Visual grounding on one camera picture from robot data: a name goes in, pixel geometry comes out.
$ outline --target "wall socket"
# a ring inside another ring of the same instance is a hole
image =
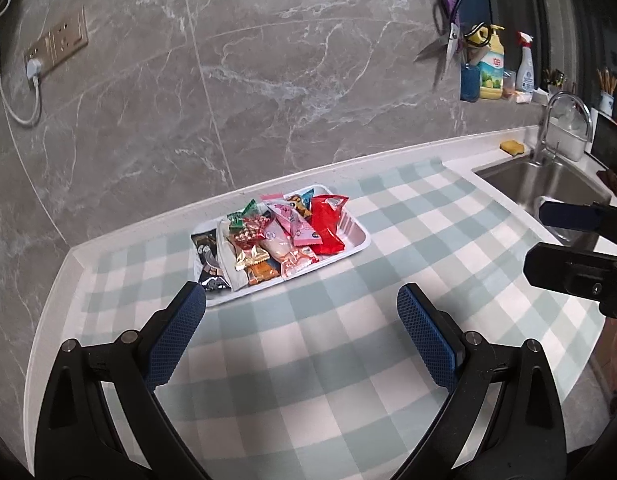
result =
[[[45,75],[87,44],[86,18],[84,8],[80,7],[33,43],[24,54],[24,63],[28,63],[29,59],[39,59],[42,63],[41,75]]]

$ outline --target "white plastic tray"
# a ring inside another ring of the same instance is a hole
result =
[[[333,194],[331,191],[321,184],[313,184],[312,186],[307,186],[302,189],[298,189],[292,193],[285,194],[286,197],[289,197],[294,194],[302,194],[308,191],[309,189],[315,190],[315,196],[317,195],[330,195]],[[261,210],[264,210],[264,205],[259,203]],[[197,233],[204,233],[206,231],[210,231],[211,229],[215,229],[218,226],[218,222],[225,217],[215,218],[214,220],[209,220],[207,222],[202,222],[198,224],[195,229],[191,232],[191,235]],[[207,307],[217,306],[222,303],[226,303],[227,301],[234,300],[236,298],[242,298],[248,294],[252,294],[253,292],[257,292],[258,290],[264,290],[265,288],[269,288],[269,286],[277,285],[278,283],[285,282],[287,280],[293,280],[298,276],[302,276],[307,272],[313,272],[314,270],[321,269],[326,265],[338,262],[344,258],[348,258],[351,254],[359,253],[361,250],[366,249],[370,245],[370,233],[366,230],[366,228],[360,224],[357,219],[346,211],[346,206],[344,206],[341,218],[339,218],[339,224],[337,226],[337,235],[344,242],[345,249],[338,254],[333,254],[332,256],[319,256],[320,261],[317,263],[310,264],[306,269],[300,270],[297,274],[290,278],[273,278],[272,280],[268,280],[267,282],[259,283],[258,285],[247,285],[240,290],[232,291],[232,290],[221,290],[216,292],[209,292],[206,296],[207,298]],[[194,262],[195,262],[195,279],[197,280],[202,272],[202,264],[200,262],[200,258],[195,249],[195,245],[191,240],[191,251],[194,253]]]

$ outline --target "stainless steel sink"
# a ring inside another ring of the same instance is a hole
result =
[[[542,197],[580,205],[610,203],[608,191],[560,157],[545,160],[543,165],[537,166],[530,162],[530,155],[526,155],[475,173],[521,205],[537,220],[537,210],[544,202]],[[592,251],[597,243],[596,234],[551,227],[547,229],[566,246]]]

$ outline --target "gold candy wrapper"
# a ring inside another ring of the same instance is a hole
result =
[[[271,255],[258,245],[254,245],[248,250],[237,248],[236,270],[244,270],[261,262],[265,262]]]

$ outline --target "candy wrapper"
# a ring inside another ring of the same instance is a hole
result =
[[[278,262],[284,261],[284,256],[293,250],[293,244],[277,220],[271,221],[264,228],[264,240],[260,245]]]
[[[312,215],[310,211],[310,200],[313,198],[314,193],[314,189],[309,189],[301,195],[291,195],[288,197],[288,201],[292,202],[295,205],[295,209],[300,212],[300,215],[306,218],[309,222],[309,218]]]
[[[250,249],[239,249],[235,262],[236,270],[244,270],[246,267],[251,267],[261,262],[265,262],[271,257],[259,245],[254,245]]]
[[[311,225],[322,240],[313,247],[317,254],[337,254],[344,250],[344,243],[337,236],[337,225],[346,202],[348,197],[341,195],[318,195],[311,199]]]
[[[282,227],[290,234],[291,238],[293,238],[294,246],[301,247],[322,243],[322,238],[304,220],[292,202],[288,202],[288,200],[283,198],[275,198],[264,200],[264,203],[273,212]]]
[[[269,221],[260,214],[242,218],[242,228],[231,234],[231,242],[240,249],[250,249],[259,240],[264,240],[264,226]]]
[[[284,278],[290,278],[311,263],[319,261],[317,255],[309,246],[293,247],[288,234],[277,220],[266,225],[264,236],[266,239],[262,240],[260,244],[281,264]]]
[[[246,269],[246,274],[248,275],[248,283],[250,285],[257,285],[258,283],[266,282],[267,280],[272,280],[280,276],[279,272],[268,262],[260,262],[254,266],[248,267],[248,269]]]
[[[255,199],[251,200],[243,211],[236,211],[235,213],[231,213],[227,215],[230,220],[230,228],[231,229],[241,229],[244,227],[244,218],[250,218],[251,216],[256,216],[259,214],[257,203]]]
[[[248,285],[248,276],[245,270],[237,270],[237,258],[233,244],[228,241],[230,237],[230,221],[222,220],[218,225],[218,262],[224,270],[224,277],[231,290],[239,290]]]
[[[204,290],[208,291],[230,288],[224,277],[224,270],[217,260],[217,230],[213,229],[205,233],[191,235],[191,240],[195,244],[197,254],[202,262],[202,272],[198,283],[204,287]]]
[[[284,278],[292,278],[300,270],[306,269],[310,264],[318,262],[319,258],[309,246],[302,248],[293,248],[290,253],[286,254],[282,261],[282,276]]]

